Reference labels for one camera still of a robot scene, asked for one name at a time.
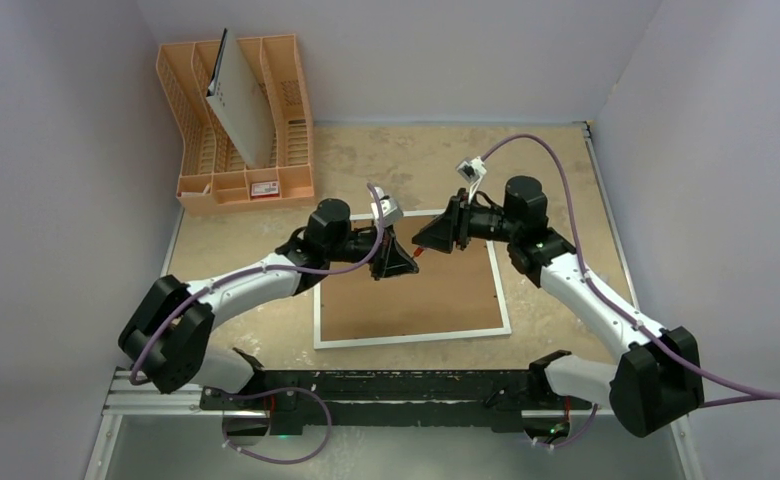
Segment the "orange plastic file organizer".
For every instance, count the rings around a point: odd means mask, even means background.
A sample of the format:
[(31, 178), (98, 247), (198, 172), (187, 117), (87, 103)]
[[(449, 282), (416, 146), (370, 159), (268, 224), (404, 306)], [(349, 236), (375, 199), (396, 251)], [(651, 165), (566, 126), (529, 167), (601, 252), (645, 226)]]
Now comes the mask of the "orange plastic file organizer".
[(314, 123), (296, 35), (163, 44), (183, 141), (176, 197), (209, 216), (314, 204)]

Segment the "white board in organizer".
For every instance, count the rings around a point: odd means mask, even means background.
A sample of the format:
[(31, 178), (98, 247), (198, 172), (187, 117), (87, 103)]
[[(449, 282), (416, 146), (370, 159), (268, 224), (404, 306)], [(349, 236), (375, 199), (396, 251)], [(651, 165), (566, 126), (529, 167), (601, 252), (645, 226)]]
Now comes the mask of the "white board in organizer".
[(223, 30), (206, 101), (251, 169), (271, 165), (275, 127), (270, 105), (237, 38)]

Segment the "small red white box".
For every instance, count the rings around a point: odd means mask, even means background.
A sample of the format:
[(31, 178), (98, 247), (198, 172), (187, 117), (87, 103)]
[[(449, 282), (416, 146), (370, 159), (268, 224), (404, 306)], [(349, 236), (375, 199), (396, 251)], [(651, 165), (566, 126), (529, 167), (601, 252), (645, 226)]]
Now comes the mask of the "small red white box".
[(250, 185), (251, 198), (271, 198), (280, 195), (280, 187), (277, 182), (257, 182)]

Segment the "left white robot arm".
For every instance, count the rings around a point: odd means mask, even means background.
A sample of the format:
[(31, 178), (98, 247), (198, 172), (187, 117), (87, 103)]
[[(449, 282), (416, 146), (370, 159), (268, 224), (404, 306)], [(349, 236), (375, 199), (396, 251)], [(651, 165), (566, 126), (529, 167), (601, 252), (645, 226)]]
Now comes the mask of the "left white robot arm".
[(131, 383), (151, 383), (163, 394), (194, 384), (224, 391), (241, 409), (258, 405), (264, 395), (262, 364), (238, 348), (211, 345), (212, 332), (331, 275), (363, 266), (375, 280), (418, 273), (393, 229), (403, 216), (398, 202), (380, 194), (371, 209), (373, 224), (354, 228), (348, 204), (325, 199), (305, 226), (248, 267), (191, 282), (173, 275), (157, 279), (118, 337), (119, 348), (133, 362)]

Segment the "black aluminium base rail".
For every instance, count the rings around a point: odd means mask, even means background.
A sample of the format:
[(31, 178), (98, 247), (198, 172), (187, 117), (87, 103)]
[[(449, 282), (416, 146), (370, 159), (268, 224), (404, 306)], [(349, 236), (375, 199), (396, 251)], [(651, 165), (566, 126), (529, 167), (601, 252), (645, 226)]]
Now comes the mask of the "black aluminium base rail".
[(187, 384), (162, 393), (135, 386), (117, 371), (105, 406), (124, 414), (249, 417), (268, 411), (274, 435), (306, 426), (479, 427), (495, 433), (530, 429), (534, 413), (555, 421), (590, 402), (559, 397), (529, 370), (267, 370), (242, 395)]

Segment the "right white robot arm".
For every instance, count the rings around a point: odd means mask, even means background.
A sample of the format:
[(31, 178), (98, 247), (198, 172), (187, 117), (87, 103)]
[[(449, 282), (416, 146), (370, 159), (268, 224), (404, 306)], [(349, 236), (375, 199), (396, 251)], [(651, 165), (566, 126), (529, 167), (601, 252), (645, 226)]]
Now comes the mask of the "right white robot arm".
[(460, 189), (412, 242), (446, 254), (473, 239), (505, 243), (515, 270), (565, 305), (616, 359), (611, 365), (558, 351), (532, 362), (527, 392), (535, 404), (574, 397), (608, 407), (640, 438), (702, 407), (696, 338), (637, 313), (604, 286), (577, 247), (549, 226), (547, 207), (541, 183), (529, 176), (510, 178), (500, 205)]

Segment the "white picture frame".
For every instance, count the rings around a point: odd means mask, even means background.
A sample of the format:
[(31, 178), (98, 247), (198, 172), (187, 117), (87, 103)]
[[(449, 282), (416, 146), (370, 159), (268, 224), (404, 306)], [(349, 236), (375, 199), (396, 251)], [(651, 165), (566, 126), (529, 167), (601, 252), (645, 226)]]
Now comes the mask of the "white picture frame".
[(446, 255), (427, 251), (419, 271), (375, 280), (369, 270), (314, 288), (317, 350), (508, 336), (512, 326), (495, 246), (474, 240)]

